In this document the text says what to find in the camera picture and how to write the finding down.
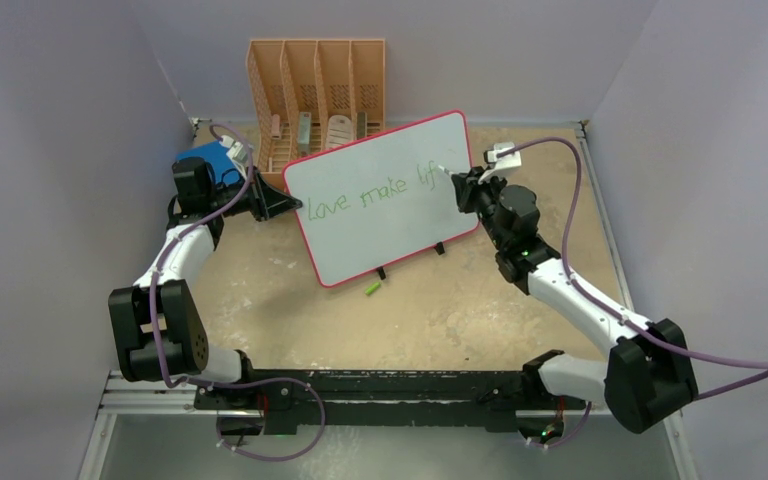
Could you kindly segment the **green whiteboard marker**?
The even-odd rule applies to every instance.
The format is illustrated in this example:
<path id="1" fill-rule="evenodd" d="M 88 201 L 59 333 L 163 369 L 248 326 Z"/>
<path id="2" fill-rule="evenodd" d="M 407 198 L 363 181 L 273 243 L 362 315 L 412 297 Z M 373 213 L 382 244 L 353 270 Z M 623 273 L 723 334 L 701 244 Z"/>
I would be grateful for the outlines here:
<path id="1" fill-rule="evenodd" d="M 451 171 L 450 169 L 446 168 L 446 167 L 445 167 L 445 166 L 443 166 L 443 165 L 437 165 L 437 168 L 438 168 L 440 171 L 442 171 L 444 174 L 448 175 L 448 176 L 452 176 L 452 175 L 455 175 L 455 173 L 454 173 L 453 171 Z"/>

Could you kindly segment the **green marker cap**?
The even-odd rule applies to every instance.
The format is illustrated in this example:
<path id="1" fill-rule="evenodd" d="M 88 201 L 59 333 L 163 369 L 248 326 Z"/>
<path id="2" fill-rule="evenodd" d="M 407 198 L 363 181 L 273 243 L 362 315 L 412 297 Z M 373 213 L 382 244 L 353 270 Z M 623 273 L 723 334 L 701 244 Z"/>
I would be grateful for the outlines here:
<path id="1" fill-rule="evenodd" d="M 381 287 L 381 282 L 375 282 L 372 285 L 370 285 L 364 292 L 366 296 L 372 295 L 376 290 L 378 290 Z"/>

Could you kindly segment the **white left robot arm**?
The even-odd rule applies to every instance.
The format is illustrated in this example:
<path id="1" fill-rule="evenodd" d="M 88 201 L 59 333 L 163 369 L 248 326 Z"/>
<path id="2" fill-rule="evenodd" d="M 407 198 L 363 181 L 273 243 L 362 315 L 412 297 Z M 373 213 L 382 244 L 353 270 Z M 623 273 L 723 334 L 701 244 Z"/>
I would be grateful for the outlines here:
<path id="1" fill-rule="evenodd" d="M 210 343 L 190 286 L 216 251 L 226 217 L 249 213 L 267 221 L 303 203 L 268 184 L 257 168 L 230 185 L 217 183 L 199 157 L 174 163 L 172 173 L 177 193 L 161 251 L 132 285 L 108 297 L 119 367 L 130 382 L 219 385 L 224 401 L 244 409 L 258 395 L 251 362 L 241 350 Z"/>

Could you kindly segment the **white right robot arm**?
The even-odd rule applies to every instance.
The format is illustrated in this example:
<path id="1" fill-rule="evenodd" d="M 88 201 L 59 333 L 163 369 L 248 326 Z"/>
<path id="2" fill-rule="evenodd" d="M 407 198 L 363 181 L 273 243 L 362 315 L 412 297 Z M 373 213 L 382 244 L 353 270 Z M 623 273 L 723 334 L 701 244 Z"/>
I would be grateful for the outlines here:
<path id="1" fill-rule="evenodd" d="M 605 356 L 576 358 L 560 350 L 523 366 L 521 392 L 536 407 L 572 397 L 608 408 L 621 426 L 642 433 L 700 396 L 681 328 L 653 322 L 600 292 L 538 233 L 536 194 L 504 179 L 480 182 L 474 167 L 450 176 L 460 212 L 476 214 L 496 249 L 501 276 L 525 295 L 551 307 Z"/>

